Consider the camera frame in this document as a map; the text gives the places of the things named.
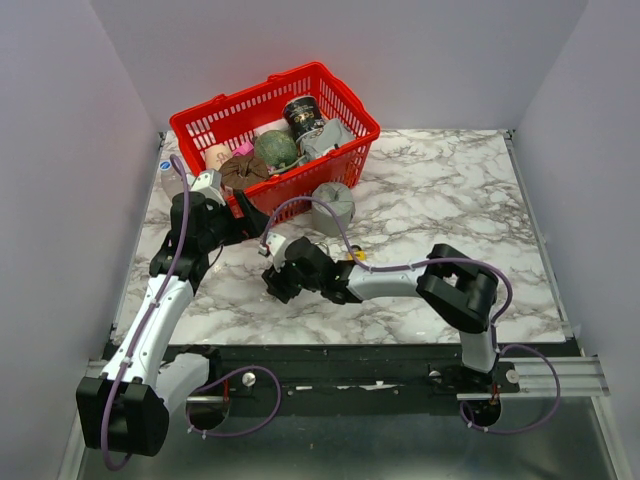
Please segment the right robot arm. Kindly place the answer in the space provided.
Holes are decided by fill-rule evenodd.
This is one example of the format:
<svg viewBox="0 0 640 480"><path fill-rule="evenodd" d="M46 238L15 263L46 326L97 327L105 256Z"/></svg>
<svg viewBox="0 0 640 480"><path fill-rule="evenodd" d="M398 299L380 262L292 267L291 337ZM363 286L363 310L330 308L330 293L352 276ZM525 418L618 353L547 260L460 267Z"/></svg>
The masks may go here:
<svg viewBox="0 0 640 480"><path fill-rule="evenodd" d="M459 332L460 379L480 392L496 380L496 340L491 311L498 282L494 267L472 260L447 244L437 244L424 260L403 266L366 266L359 260L333 260L308 238L270 233L259 252L272 259L262 278L267 292L288 303L303 290L338 305L376 298L421 298Z"/></svg>

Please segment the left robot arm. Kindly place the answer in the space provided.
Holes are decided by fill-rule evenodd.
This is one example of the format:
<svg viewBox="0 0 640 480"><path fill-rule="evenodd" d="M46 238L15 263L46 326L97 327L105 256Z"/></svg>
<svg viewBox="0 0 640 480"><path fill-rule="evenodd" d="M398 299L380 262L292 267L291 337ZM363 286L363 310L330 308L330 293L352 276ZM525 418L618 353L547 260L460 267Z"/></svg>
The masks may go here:
<svg viewBox="0 0 640 480"><path fill-rule="evenodd" d="M166 439L171 415L195 390L214 393L220 368L206 356L183 353L163 361L182 313L210 268L209 255L259 237L269 221L235 191L241 210L201 192L172 200L170 229L152 258L143 303L124 341L98 377L84 377L76 404L84 442L104 454L154 456Z"/></svg>

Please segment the yellow black padlock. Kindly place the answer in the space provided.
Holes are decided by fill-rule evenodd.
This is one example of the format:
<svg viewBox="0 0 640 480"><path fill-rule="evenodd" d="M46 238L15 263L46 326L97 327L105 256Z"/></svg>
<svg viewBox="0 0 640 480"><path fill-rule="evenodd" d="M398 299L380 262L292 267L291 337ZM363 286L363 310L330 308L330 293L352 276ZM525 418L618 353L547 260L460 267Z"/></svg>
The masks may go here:
<svg viewBox="0 0 640 480"><path fill-rule="evenodd" d="M351 251L346 255L347 260L357 259L361 262L365 262L367 259L366 252L359 246L353 244L351 246Z"/></svg>

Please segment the brass padlock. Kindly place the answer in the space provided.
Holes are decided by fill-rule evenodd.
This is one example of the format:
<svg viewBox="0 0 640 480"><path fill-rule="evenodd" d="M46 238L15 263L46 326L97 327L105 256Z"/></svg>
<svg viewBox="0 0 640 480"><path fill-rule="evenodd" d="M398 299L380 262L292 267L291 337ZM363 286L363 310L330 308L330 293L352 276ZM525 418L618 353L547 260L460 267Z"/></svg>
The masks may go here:
<svg viewBox="0 0 640 480"><path fill-rule="evenodd" d="M330 254L329 246L324 242L316 242L315 245L326 255Z"/></svg>

